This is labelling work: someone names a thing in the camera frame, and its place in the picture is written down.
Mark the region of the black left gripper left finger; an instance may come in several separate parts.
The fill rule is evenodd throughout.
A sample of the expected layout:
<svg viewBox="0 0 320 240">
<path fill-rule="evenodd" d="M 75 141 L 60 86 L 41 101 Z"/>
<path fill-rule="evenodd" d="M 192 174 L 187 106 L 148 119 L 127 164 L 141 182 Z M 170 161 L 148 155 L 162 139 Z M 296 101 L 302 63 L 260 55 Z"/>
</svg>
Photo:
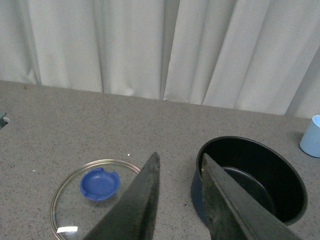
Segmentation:
<svg viewBox="0 0 320 240">
<path fill-rule="evenodd" d="M 160 193 L 160 156 L 152 153 L 114 207 L 85 240 L 151 240 Z"/>
</svg>

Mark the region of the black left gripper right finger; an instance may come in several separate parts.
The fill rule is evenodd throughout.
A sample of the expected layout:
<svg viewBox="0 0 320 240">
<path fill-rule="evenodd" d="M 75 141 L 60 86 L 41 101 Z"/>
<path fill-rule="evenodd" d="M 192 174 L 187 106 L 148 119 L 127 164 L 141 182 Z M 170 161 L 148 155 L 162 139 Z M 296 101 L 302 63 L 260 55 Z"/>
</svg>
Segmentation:
<svg viewBox="0 0 320 240">
<path fill-rule="evenodd" d="M 208 154 L 202 158 L 202 196 L 213 240 L 298 240 Z"/>
</svg>

